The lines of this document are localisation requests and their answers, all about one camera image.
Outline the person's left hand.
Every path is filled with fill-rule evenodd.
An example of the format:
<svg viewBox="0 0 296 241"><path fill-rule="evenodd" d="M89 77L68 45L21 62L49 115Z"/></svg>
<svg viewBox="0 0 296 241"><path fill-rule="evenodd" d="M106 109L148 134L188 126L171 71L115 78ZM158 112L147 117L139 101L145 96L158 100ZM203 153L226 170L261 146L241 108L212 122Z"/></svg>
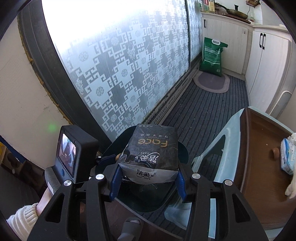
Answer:
<svg viewBox="0 0 296 241"><path fill-rule="evenodd" d="M36 214L38 217L42 214L43 210L45 209L45 207L47 206L47 204L51 200L52 196L53 196L52 192L50 191L49 188L47 188L45 190L41 200L36 205Z"/></svg>

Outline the white sleeve forearm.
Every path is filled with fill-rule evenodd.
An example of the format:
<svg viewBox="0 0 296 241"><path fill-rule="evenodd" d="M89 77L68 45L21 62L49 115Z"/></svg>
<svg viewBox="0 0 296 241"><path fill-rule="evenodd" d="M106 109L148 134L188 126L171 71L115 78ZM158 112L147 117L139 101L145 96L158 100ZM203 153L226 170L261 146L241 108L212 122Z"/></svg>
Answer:
<svg viewBox="0 0 296 241"><path fill-rule="evenodd" d="M36 211L38 203L32 205L26 205L11 215L6 221L17 235L17 237L26 241L31 233L35 223L38 220L38 214Z"/></svg>

